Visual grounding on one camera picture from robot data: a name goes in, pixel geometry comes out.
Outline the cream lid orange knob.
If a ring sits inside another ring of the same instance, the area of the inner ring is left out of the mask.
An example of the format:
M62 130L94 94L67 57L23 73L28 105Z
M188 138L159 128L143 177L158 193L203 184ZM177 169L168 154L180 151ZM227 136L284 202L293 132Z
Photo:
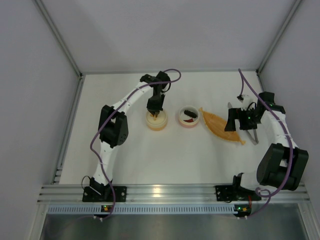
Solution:
M168 121L168 115L165 110L160 111L157 117L154 117L148 111L146 112L146 122L161 123L164 121Z

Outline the metal tongs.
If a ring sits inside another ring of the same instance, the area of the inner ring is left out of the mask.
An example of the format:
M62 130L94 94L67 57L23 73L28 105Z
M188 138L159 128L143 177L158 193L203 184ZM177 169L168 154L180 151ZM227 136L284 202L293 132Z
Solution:
M257 105L257 104L255 103L255 104L252 106L251 109L255 109L255 106L256 106L256 105ZM228 107L228 111L229 111L230 108L237 108L237 110L238 110L238 109L241 109L241 107L233 107L230 102L227 103L227 107ZM242 131L244 131L244 132L247 134L249 140L250 140L254 145L257 145L257 144L259 143L258 134L257 134L257 129L242 130Z

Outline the red sausage piece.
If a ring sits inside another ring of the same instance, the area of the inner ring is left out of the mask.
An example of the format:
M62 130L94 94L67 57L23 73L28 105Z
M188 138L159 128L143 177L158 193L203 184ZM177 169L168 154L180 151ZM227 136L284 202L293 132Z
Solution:
M195 120L193 118L190 118L190 119L185 119L184 122L186 122L186 123L194 123Z

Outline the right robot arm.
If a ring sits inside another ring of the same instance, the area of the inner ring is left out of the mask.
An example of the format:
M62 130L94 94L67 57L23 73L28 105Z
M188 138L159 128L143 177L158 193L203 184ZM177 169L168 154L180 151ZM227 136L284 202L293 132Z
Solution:
M286 111L275 103L272 92L261 92L257 101L248 95L239 95L241 107L228 105L228 119L225 133L235 133L236 121L242 131L253 131L250 136L254 144L258 144L256 133L258 125L265 130L269 148L260 161L257 170L250 173L239 173L234 176L238 186L254 191L261 186L295 191L309 160L306 150L300 149L294 142L286 124Z

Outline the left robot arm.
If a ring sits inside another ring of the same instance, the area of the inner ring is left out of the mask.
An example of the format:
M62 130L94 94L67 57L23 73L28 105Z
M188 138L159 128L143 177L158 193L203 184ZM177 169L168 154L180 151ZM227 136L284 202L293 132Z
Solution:
M90 150L98 156L98 166L89 186L83 190L83 202L109 202L113 193L113 169L120 145L129 136L127 113L133 104L144 94L152 92L146 104L146 119L158 129L167 125L168 117L163 109L165 93L171 87L167 70L159 71L156 76L143 75L136 87L114 105L105 105L100 112L98 132L90 144Z

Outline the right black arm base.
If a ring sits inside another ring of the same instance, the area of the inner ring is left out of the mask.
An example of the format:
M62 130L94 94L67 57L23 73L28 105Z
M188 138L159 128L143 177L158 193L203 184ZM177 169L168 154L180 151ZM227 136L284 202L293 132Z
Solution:
M233 202L233 201L261 201L253 190L249 190L236 185L216 185L215 187L216 200L218 202Z

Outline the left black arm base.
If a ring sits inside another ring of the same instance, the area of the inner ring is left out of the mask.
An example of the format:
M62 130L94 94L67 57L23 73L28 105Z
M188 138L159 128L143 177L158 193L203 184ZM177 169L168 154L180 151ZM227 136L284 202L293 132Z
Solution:
M127 187L126 186L114 186L114 193L109 186L102 188L98 191L91 186L86 186L83 191L82 201L88 203L99 203L99 202L126 202L127 198Z

